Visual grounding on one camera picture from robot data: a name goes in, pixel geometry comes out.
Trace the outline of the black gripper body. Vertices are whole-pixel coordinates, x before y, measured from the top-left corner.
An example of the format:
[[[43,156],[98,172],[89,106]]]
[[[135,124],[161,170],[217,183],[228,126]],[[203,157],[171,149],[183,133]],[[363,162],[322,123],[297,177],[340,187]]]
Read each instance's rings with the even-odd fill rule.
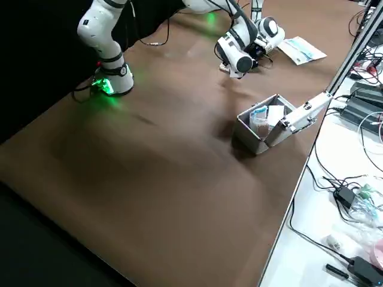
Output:
[[[266,51],[263,47],[253,42],[247,47],[247,54],[252,59],[261,59],[266,54]]]

